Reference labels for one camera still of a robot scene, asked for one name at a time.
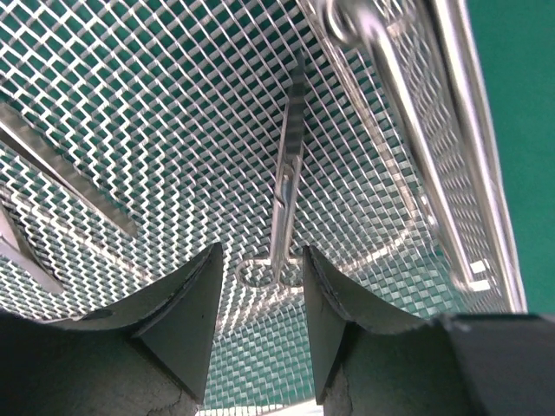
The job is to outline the green surgical drape cloth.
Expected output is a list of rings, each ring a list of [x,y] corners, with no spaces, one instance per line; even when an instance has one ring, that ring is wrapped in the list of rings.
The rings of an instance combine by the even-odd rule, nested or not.
[[[442,314],[536,314],[554,319],[554,4],[464,2],[492,117],[527,309]],[[315,392],[301,406],[270,413],[299,415],[309,410],[327,415]]]

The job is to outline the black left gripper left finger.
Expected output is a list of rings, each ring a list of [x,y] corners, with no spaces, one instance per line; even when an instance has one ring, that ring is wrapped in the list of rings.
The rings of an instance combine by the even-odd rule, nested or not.
[[[194,415],[212,353],[223,248],[82,319],[1,315],[4,415]]]

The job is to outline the steel mesh instrument tray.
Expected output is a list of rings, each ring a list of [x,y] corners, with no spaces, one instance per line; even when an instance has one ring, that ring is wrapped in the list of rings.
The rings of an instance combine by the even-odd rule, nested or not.
[[[4,1],[1,102],[136,224],[131,237],[1,142],[1,205],[48,292],[8,258],[1,310],[80,320],[221,243],[204,415],[315,392],[302,261],[268,257],[278,144],[305,58],[291,255],[421,318],[526,295],[464,1]]]

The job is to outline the small steel scissors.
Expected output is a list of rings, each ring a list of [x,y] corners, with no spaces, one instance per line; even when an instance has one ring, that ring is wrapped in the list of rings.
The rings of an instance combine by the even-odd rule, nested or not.
[[[260,283],[249,283],[245,278],[243,270],[250,266],[269,267],[272,273],[270,284],[285,286],[281,279],[284,266],[302,261],[301,257],[291,254],[291,242],[304,163],[305,91],[305,58],[302,52],[297,52],[278,144],[269,256],[246,258],[235,269],[236,279],[247,287],[262,286]]]

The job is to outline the steel tweezers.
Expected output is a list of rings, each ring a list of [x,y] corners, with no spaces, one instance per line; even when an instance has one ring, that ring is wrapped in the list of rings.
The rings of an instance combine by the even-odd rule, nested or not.
[[[99,217],[131,237],[137,235],[135,222],[74,166],[65,160],[20,114],[1,102],[1,142],[33,167],[83,202]]]
[[[48,292],[61,294],[64,291],[62,284],[43,267],[3,205],[1,205],[1,255],[27,271]]]

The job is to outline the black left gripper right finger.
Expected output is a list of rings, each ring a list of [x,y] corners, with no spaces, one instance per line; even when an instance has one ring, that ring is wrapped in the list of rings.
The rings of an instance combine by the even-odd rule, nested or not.
[[[421,319],[303,250],[315,398],[327,415],[551,415],[554,319]]]

